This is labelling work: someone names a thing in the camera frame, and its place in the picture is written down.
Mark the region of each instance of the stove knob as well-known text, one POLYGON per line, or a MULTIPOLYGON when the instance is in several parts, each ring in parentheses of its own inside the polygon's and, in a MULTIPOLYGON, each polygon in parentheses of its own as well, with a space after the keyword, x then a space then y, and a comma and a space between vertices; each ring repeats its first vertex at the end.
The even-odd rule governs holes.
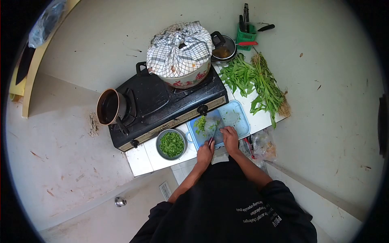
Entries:
POLYGON ((139 145, 139 141, 138 141, 138 140, 131 140, 130 143, 131 143, 131 145, 132 145, 134 148, 137 148, 138 145, 139 145))
POLYGON ((197 108, 197 112, 198 112, 200 115, 206 115, 207 112, 208 112, 208 106, 206 106, 206 105, 200 105, 200 106, 197 108))

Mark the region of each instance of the person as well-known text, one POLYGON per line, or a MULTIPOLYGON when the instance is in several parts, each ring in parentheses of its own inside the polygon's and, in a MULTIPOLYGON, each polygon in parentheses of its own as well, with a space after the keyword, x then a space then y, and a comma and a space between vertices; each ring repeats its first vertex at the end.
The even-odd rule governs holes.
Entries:
POLYGON ((315 227, 281 181, 272 180, 238 148, 233 127, 220 129, 229 161, 211 165, 215 141, 167 202, 150 210, 130 243, 317 242, 315 227))

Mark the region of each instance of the black stove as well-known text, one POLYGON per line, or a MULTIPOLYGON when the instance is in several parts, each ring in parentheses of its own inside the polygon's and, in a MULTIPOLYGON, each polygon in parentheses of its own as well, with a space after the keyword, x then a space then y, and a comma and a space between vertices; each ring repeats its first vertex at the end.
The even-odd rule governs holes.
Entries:
POLYGON ((116 89, 127 101, 122 123, 129 135, 117 124, 108 126, 115 148, 123 152, 228 103, 226 88, 212 65, 204 81, 189 89, 175 89, 147 69, 140 73, 116 89))

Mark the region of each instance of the hand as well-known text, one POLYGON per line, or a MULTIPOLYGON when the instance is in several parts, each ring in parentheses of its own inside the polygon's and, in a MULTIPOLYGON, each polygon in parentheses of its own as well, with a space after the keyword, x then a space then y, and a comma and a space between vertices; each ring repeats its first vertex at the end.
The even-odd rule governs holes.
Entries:
POLYGON ((238 148, 238 133, 235 128, 227 126, 221 128, 220 132, 223 134, 224 146, 226 146, 227 152, 232 156, 233 154, 239 153, 238 148))
POLYGON ((212 141, 211 146, 208 145, 208 141, 205 141, 204 145, 201 146, 197 151, 197 163, 195 166, 204 172, 208 168, 208 165, 211 163, 214 152, 215 140, 212 141))

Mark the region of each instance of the blue plastic container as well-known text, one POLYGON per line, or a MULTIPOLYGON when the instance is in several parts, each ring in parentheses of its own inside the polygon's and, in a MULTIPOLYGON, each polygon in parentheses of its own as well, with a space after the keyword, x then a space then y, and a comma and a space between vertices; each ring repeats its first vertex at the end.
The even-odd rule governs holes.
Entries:
MULTIPOLYGON (((239 139, 243 139, 250 135, 250 124, 247 121, 247 117, 245 113, 243 112, 242 105, 238 101, 232 100, 229 103, 217 108, 216 110, 220 113, 224 126, 232 126, 235 128, 235 130, 238 133, 239 139)), ((207 116, 212 115, 212 113, 215 112, 216 110, 208 112, 207 116)), ((194 124, 195 121, 199 118, 200 117, 197 117, 186 123, 186 126, 188 127, 189 130, 186 133, 186 139, 188 143, 194 143, 196 150, 198 150, 200 146, 204 144, 204 141, 207 139, 201 134, 198 135, 195 132, 198 128, 194 127, 194 124)), ((223 135, 220 133, 220 131, 216 131, 214 138, 215 138, 215 149, 224 146, 223 135)))

